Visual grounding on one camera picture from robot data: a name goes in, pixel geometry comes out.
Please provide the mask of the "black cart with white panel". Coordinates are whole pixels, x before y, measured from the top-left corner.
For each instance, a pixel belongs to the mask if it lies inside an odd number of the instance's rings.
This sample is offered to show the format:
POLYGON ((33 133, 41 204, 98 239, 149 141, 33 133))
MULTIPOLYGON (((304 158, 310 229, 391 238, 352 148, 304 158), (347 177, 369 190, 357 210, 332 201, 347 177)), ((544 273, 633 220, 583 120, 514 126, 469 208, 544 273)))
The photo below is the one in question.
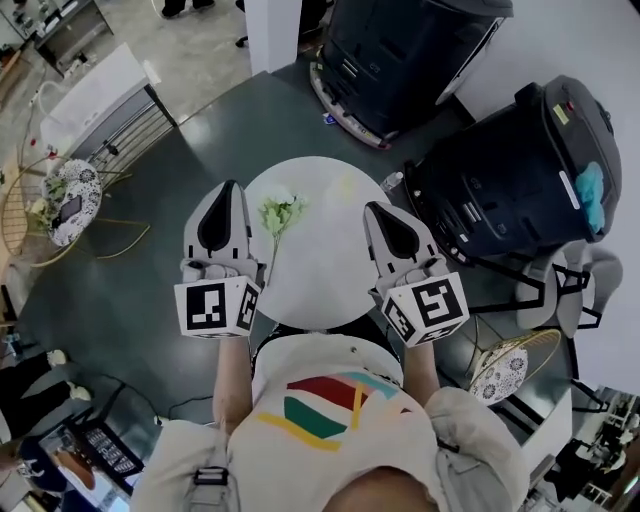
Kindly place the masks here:
POLYGON ((386 149, 455 91, 513 15, 512 0, 336 0, 311 85, 345 131, 386 149))

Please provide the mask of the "black cart with grey lid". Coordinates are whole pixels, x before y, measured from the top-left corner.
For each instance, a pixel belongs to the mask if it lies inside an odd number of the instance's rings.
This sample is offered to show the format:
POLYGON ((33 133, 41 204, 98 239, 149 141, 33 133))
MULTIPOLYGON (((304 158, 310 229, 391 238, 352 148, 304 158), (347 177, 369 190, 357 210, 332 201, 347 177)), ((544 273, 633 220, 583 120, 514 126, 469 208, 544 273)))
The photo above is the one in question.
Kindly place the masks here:
POLYGON ((405 179, 417 217, 461 262, 599 242, 622 191, 610 113, 563 75, 526 85, 513 103, 437 142, 405 179), (597 233, 575 186, 593 161, 604 173, 606 221, 597 233))

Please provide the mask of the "white side desk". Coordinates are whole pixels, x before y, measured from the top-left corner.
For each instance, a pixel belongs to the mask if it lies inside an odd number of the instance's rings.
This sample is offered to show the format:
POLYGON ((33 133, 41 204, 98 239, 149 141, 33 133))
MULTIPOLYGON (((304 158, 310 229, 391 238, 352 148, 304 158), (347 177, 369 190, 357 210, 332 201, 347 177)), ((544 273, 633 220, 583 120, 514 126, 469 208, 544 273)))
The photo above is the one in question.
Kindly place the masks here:
POLYGON ((559 402, 543 420, 515 395, 511 395, 507 401, 537 425, 522 446, 529 471, 533 471, 548 456, 557 456, 573 437, 570 389, 565 390, 559 402))

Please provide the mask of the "black white patterned cushion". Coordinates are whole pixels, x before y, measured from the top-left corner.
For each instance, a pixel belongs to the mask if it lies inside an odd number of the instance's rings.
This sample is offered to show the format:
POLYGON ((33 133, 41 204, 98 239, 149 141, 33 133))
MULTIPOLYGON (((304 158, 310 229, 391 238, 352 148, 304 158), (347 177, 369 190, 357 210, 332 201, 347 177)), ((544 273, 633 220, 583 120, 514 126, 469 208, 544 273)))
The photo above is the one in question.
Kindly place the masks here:
POLYGON ((525 349, 502 347, 485 351, 474 367, 468 392, 487 406, 496 404, 518 390, 527 370, 525 349))
POLYGON ((93 222, 102 200, 102 181, 97 170, 83 160, 69 160, 46 177, 58 176, 67 180, 67 189, 61 206, 69 199, 81 196, 82 210, 66 223, 60 224, 58 214, 47 230, 50 240, 65 248, 75 242, 93 222))

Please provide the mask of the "grey metal desk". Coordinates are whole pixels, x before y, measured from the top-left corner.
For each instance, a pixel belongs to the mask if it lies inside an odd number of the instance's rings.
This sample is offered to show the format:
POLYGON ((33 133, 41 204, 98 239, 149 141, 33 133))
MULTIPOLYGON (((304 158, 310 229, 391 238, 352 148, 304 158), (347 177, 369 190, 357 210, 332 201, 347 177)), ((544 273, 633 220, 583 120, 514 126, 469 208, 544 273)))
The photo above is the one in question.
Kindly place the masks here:
POLYGON ((96 0, 67 0, 48 17, 42 35, 33 36, 34 48, 61 77, 98 36, 113 30, 96 0))

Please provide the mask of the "white green flowers bunch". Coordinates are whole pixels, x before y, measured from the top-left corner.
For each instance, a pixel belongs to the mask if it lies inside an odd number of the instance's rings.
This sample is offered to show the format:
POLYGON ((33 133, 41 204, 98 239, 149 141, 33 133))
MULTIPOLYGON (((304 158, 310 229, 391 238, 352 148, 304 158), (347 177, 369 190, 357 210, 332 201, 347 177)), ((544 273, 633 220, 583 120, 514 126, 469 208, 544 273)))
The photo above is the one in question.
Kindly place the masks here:
POLYGON ((272 187, 258 208, 260 223, 272 240, 265 285, 269 286, 279 247, 285 232, 298 223, 308 206, 308 198, 284 186, 272 187))

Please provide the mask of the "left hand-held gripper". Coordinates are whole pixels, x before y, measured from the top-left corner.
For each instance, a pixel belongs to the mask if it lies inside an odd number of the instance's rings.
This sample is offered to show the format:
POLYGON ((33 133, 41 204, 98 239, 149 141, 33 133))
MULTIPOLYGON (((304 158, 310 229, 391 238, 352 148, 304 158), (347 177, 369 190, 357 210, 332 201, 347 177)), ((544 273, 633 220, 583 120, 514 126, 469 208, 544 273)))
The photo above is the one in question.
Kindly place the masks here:
POLYGON ((174 286, 181 334, 203 339, 249 336, 265 265, 251 259, 244 189, 228 180, 196 206, 184 229, 183 282, 174 286), (221 260, 204 262, 219 251, 221 260))

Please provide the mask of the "black phone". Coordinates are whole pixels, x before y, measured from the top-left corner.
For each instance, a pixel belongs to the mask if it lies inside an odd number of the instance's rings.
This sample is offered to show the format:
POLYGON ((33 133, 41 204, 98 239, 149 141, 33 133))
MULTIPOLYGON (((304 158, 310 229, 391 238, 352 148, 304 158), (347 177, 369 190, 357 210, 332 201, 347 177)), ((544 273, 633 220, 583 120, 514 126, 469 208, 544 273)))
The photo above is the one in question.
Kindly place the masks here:
POLYGON ((58 221, 60 224, 66 223, 74 215, 82 210, 82 197, 76 196, 66 201, 60 208, 58 221))

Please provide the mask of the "black laptop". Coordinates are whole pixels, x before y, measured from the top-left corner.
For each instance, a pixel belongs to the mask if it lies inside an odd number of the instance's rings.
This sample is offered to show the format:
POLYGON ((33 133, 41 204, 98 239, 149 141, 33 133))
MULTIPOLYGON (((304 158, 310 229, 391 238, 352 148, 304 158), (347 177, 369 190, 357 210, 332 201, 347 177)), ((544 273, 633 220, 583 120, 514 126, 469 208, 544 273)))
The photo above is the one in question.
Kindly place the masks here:
POLYGON ((76 425, 74 436, 93 465, 122 491, 131 495, 133 485, 130 479, 143 471, 144 464, 120 437, 100 421, 76 425))

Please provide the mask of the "grey chair with black frame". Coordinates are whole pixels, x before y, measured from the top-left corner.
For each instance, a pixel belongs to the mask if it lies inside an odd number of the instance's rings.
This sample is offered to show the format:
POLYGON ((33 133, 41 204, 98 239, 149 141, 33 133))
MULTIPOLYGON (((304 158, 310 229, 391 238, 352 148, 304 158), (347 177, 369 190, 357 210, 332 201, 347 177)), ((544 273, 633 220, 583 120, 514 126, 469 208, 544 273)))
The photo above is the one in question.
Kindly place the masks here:
POLYGON ((550 278, 556 279, 554 260, 561 254, 560 247, 543 250, 535 256, 510 252, 508 259, 524 263, 521 270, 500 263, 497 259, 472 257, 473 266, 481 267, 515 283, 513 298, 508 302, 470 306, 470 314, 511 313, 542 308, 547 292, 551 290, 550 278))
POLYGON ((567 338, 579 330, 599 327, 604 310, 620 287, 623 266, 611 251, 582 241, 565 248, 568 269, 578 274, 565 281, 558 299, 556 317, 567 338))

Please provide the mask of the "white round table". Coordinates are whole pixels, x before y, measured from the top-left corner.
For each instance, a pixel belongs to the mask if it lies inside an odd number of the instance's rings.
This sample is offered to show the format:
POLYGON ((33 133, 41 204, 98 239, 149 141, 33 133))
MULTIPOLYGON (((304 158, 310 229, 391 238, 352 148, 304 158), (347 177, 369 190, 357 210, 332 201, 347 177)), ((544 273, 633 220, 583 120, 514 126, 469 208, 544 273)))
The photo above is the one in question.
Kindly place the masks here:
POLYGON ((388 200, 379 184, 351 164, 320 156, 289 159, 254 178, 245 190, 250 250, 267 269, 272 240, 261 226, 258 208, 276 186, 305 195, 308 206, 282 238, 270 285, 258 300, 259 312, 304 330, 338 327, 369 312, 374 306, 369 291, 378 272, 369 257, 363 213, 368 202, 388 200), (350 202, 326 194, 332 178, 342 172, 359 175, 358 193, 350 202))

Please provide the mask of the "person's cream printed top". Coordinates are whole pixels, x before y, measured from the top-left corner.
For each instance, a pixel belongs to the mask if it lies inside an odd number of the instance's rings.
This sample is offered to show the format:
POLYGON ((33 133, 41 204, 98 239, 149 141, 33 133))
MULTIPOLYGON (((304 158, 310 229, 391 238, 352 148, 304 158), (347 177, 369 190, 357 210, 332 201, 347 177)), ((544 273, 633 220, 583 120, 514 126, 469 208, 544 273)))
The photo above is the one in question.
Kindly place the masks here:
POLYGON ((251 350, 253 409, 218 425, 166 423, 131 512, 517 512, 522 448, 468 392, 421 406, 402 358, 343 334, 296 333, 251 350))

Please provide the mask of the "teal cloth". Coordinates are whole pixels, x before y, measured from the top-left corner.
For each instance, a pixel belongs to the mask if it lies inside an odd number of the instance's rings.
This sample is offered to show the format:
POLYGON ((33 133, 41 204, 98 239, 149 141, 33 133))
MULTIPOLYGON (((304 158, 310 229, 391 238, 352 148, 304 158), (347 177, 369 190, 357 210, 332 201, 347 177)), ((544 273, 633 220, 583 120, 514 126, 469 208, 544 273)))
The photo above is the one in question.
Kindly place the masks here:
POLYGON ((586 212, 589 225, 594 233, 605 226, 605 211, 602 205, 604 197, 604 173, 600 165, 590 162, 575 180, 579 199, 586 212))

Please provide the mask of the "white sink cabinet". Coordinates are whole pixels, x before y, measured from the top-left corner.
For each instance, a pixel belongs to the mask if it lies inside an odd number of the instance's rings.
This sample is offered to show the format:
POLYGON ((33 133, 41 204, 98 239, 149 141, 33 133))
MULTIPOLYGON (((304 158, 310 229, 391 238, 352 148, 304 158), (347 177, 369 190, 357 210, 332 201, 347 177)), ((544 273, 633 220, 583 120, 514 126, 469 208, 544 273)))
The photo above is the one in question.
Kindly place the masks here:
POLYGON ((41 114, 39 142, 49 157, 122 172, 178 126, 125 43, 66 88, 64 96, 48 91, 51 113, 41 114))

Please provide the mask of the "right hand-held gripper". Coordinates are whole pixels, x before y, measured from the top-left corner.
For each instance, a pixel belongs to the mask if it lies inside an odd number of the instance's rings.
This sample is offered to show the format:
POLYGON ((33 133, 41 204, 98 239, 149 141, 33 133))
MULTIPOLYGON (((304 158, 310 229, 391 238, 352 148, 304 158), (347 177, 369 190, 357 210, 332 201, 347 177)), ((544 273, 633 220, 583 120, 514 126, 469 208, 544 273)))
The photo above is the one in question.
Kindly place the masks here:
POLYGON ((377 201, 366 204, 363 221, 379 276, 370 294, 404 345, 431 343, 459 329, 469 319, 461 278, 437 254, 427 226, 377 201))

